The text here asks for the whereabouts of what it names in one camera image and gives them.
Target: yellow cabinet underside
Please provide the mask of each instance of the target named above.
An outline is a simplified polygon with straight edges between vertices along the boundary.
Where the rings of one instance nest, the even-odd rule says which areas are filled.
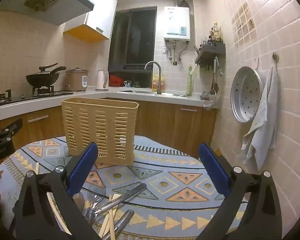
[[[107,37],[97,32],[96,30],[90,28],[89,26],[82,24],[75,28],[65,31],[64,33],[70,34],[80,40],[87,43],[93,43],[97,41],[108,40]]]

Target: gas stove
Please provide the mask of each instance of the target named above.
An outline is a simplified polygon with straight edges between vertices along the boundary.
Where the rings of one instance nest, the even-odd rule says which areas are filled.
[[[65,96],[65,95],[72,95],[72,92],[54,92],[53,86],[49,88],[40,88],[33,91],[33,95],[28,97],[11,97],[11,90],[7,90],[5,94],[0,94],[0,106],[28,101],[37,98],[49,98],[49,97],[58,97],[58,96]]]

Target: range hood fan grille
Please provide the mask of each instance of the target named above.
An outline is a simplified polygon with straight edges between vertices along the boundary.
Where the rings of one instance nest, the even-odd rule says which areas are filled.
[[[35,11],[44,12],[58,1],[59,0],[26,0],[25,6],[28,6]]]

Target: gray towel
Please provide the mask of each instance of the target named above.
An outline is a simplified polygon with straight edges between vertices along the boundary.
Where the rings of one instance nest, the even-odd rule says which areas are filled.
[[[268,149],[274,148],[278,104],[278,73],[274,66],[269,71],[256,116],[249,132],[243,137],[242,157],[244,164],[255,157],[261,169]]]

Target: cabinet handle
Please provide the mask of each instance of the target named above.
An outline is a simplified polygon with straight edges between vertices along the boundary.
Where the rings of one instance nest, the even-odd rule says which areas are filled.
[[[183,110],[183,111],[190,111],[190,112],[196,112],[197,110],[195,109],[187,109],[187,108],[181,108],[180,110]]]
[[[96,30],[99,31],[99,32],[101,32],[101,33],[103,33],[103,30],[100,29],[99,27],[96,27]]]
[[[38,118],[34,118],[34,119],[29,120],[28,123],[35,122],[35,121],[45,119],[45,118],[48,118],[48,117],[49,117],[48,115],[45,115],[45,116],[41,116],[41,117],[38,117]]]

